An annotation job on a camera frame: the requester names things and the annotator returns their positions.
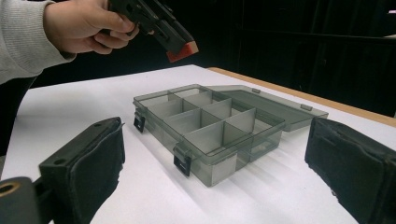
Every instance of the hand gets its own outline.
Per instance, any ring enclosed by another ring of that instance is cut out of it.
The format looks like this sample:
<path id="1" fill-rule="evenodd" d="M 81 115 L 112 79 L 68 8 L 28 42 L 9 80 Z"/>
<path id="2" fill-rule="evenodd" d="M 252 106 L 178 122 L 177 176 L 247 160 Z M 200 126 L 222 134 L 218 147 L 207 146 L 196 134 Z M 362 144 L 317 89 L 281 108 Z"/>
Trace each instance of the hand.
<path id="1" fill-rule="evenodd" d="M 110 33 L 99 33 L 104 29 Z M 60 52 L 109 54 L 127 46 L 139 28 L 125 16 L 107 11 L 107 0 L 69 0 L 46 6 L 44 31 Z"/>

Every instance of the gray sleeve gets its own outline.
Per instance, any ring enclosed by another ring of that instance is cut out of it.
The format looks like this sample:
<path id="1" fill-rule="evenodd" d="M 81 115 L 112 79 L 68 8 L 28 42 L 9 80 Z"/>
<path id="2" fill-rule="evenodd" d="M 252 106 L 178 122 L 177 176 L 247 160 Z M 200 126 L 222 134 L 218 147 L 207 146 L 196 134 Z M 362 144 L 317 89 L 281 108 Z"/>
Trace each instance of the gray sleeve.
<path id="1" fill-rule="evenodd" d="M 51 1 L 0 0 L 0 84 L 17 77 L 35 77 L 43 69 L 71 62 L 47 39 L 44 7 Z"/>

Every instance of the plastic storage box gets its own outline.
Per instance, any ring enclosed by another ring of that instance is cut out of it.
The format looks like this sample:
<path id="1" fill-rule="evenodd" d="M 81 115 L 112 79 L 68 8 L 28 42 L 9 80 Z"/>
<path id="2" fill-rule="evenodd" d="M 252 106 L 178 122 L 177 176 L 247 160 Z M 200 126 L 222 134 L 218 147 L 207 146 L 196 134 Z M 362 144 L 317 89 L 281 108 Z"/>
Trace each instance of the plastic storage box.
<path id="1" fill-rule="evenodd" d="M 190 85 L 134 98 L 134 126 L 148 129 L 186 176 L 211 187 L 276 148 L 282 131 L 328 113 L 246 86 Z"/>

